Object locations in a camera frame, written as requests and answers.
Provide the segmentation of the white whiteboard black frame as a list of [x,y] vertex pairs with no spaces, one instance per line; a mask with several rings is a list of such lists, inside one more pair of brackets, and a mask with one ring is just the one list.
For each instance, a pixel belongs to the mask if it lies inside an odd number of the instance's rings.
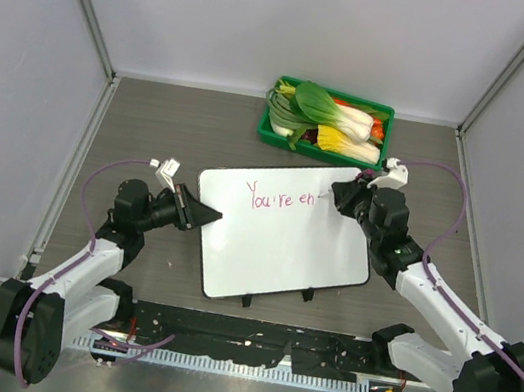
[[210,299],[359,286],[365,236],[339,214],[330,188],[354,167],[213,168],[199,200],[222,217],[201,228],[202,289]]

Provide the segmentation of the white marker with pink cap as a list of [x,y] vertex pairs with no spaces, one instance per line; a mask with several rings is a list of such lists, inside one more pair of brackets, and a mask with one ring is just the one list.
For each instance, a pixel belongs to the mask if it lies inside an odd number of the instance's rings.
[[[353,179],[350,179],[349,181],[358,181],[358,182],[370,182],[372,179],[374,179],[374,174],[375,172],[372,171],[371,169],[364,169],[362,170],[361,172],[359,172],[358,174],[356,174],[356,176],[353,178]],[[332,196],[332,191],[331,191],[331,185],[332,183],[326,188],[325,191],[321,191],[318,193],[318,198],[325,198],[327,196]]]

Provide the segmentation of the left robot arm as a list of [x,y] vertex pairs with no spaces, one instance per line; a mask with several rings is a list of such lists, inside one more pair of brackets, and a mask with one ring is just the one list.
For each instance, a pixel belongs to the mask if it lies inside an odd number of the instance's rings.
[[123,330],[132,320],[133,290],[114,276],[142,251],[146,232],[194,230],[221,218],[185,184],[156,195],[140,179],[121,183],[107,220],[80,252],[41,276],[0,285],[0,369],[24,386],[37,384],[79,335],[101,323]]

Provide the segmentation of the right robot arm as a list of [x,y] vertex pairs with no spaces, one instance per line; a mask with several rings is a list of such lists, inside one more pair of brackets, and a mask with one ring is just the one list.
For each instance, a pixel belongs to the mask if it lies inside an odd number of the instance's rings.
[[377,331],[368,348],[378,374],[401,370],[436,392],[524,392],[524,344],[507,343],[445,284],[408,231],[404,194],[364,178],[332,185],[334,207],[366,236],[371,268],[410,302],[447,345],[430,346],[408,325]]

